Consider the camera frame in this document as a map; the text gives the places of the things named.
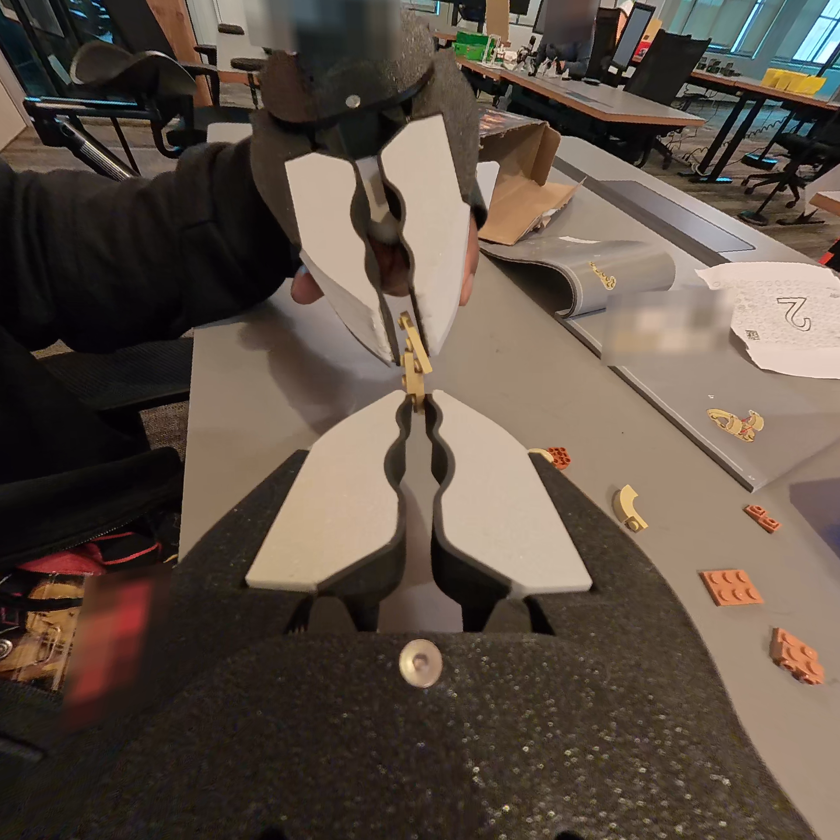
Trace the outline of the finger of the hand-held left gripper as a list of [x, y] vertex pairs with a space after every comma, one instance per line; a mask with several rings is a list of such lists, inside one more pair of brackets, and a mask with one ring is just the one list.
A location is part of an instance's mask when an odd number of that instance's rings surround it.
[[373, 356], [396, 364], [396, 339], [387, 326], [366, 240], [354, 210], [366, 201], [354, 163], [304, 154], [285, 163], [301, 245], [301, 259], [344, 326]]
[[381, 150], [380, 165], [401, 202], [414, 310], [426, 351], [435, 356], [459, 308], [471, 215], [459, 190], [443, 116], [407, 123]]

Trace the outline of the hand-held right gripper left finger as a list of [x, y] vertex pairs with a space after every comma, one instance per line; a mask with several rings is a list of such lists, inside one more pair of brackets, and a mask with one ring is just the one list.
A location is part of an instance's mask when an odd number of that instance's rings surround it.
[[252, 589], [325, 592], [405, 533], [406, 394], [392, 391], [310, 448], [245, 577]]

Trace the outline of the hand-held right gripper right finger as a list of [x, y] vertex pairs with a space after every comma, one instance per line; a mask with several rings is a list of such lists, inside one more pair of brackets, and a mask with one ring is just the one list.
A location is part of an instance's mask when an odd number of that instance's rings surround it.
[[503, 427], [444, 391], [429, 396], [433, 569], [455, 601], [588, 592], [593, 585], [543, 478], [560, 477]]

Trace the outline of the person's left forearm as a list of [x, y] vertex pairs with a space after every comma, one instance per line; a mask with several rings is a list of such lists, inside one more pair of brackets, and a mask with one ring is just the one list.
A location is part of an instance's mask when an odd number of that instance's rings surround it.
[[177, 338], [271, 296], [299, 266], [254, 184], [248, 141], [152, 180], [2, 161], [2, 355]]

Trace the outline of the wooden edged office desk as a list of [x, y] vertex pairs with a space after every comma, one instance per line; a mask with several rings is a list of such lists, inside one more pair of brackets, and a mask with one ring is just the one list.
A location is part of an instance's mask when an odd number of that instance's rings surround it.
[[476, 91], [499, 94], [498, 110], [544, 121], [563, 136], [586, 140], [636, 166], [643, 166], [654, 148], [667, 153], [660, 138], [705, 122], [620, 88], [456, 61]]
[[839, 108], [838, 101], [768, 87], [746, 77], [723, 77], [695, 69], [690, 74], [689, 82], [701, 88], [731, 94], [738, 99], [699, 163], [698, 172], [689, 177], [693, 182], [731, 182], [722, 173], [767, 102], [779, 102], [794, 109], [816, 109], [820, 115], [827, 113], [831, 116]]

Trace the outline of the black desk monitor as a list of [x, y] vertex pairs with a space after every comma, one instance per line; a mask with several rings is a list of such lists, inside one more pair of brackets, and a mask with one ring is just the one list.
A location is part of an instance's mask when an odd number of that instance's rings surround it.
[[655, 18], [656, 6], [645, 3], [635, 3], [627, 18], [623, 31], [617, 40], [615, 51], [610, 62], [610, 72], [623, 73], [637, 52], [645, 31]]

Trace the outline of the person's left hand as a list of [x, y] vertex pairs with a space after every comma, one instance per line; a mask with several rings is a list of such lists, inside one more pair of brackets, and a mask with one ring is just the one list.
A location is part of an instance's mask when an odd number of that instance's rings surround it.
[[[371, 244], [381, 272], [383, 291], [392, 297], [405, 297], [408, 294], [408, 262], [404, 247], [386, 245], [376, 240], [372, 241]], [[467, 304], [473, 291], [479, 257], [478, 228], [475, 217], [471, 217], [464, 277], [459, 297], [460, 307]], [[320, 287], [304, 266], [297, 271], [291, 281], [290, 296], [294, 302], [300, 305], [310, 305], [322, 298]]]

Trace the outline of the torn cardboard box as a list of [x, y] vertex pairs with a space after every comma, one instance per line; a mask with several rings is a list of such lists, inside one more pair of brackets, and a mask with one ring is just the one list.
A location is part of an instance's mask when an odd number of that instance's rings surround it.
[[515, 245], [570, 201], [578, 186], [549, 180], [560, 142], [547, 122], [479, 108], [477, 174], [487, 207], [480, 239]]

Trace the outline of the tan arch brick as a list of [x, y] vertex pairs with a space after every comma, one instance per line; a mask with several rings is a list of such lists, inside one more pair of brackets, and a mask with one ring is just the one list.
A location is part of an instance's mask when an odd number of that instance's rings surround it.
[[635, 508], [637, 493], [630, 485], [624, 485], [615, 491], [612, 507], [618, 521], [631, 532], [640, 532], [648, 528], [648, 523]]

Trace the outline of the green box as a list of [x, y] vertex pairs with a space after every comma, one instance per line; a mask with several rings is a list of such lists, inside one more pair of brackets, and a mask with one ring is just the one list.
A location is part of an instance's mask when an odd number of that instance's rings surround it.
[[456, 58], [485, 64], [496, 62], [500, 46], [503, 46], [503, 42], [498, 35], [472, 33], [465, 30], [457, 31], [453, 43]]

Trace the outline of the grey instruction booklet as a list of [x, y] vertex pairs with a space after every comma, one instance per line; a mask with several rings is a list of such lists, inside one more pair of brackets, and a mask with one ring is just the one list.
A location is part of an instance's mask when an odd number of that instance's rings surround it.
[[724, 343], [721, 306], [666, 248], [547, 231], [481, 248], [537, 283], [566, 331], [747, 489], [838, 442], [838, 384], [763, 371]]

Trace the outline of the reddish brown rectangular plate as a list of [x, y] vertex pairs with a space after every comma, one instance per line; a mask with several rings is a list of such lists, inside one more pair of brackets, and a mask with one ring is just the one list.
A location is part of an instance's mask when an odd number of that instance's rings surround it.
[[716, 606], [764, 604], [761, 594], [745, 570], [702, 570], [698, 575]]

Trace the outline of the person's black clothing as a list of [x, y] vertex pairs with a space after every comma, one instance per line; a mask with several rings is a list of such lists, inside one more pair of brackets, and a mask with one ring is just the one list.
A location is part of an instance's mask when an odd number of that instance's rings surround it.
[[1, 482], [47, 479], [148, 451], [83, 405], [5, 330], [1, 331]]

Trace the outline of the yellow storage bins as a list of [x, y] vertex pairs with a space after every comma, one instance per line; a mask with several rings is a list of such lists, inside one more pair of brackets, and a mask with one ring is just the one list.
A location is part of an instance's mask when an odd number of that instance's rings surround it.
[[782, 68], [767, 69], [761, 80], [764, 87], [807, 97], [815, 96], [825, 83], [826, 79], [823, 76], [808, 75], [804, 72]]

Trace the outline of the wooden post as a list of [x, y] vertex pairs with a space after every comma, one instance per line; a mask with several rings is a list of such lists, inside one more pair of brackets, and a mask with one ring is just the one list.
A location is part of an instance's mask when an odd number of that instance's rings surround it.
[[[175, 58], [183, 65], [205, 65], [203, 57], [196, 51], [198, 41], [186, 1], [147, 1], [147, 4]], [[196, 78], [193, 100], [197, 107], [218, 104], [218, 84], [213, 77], [199, 75]]]

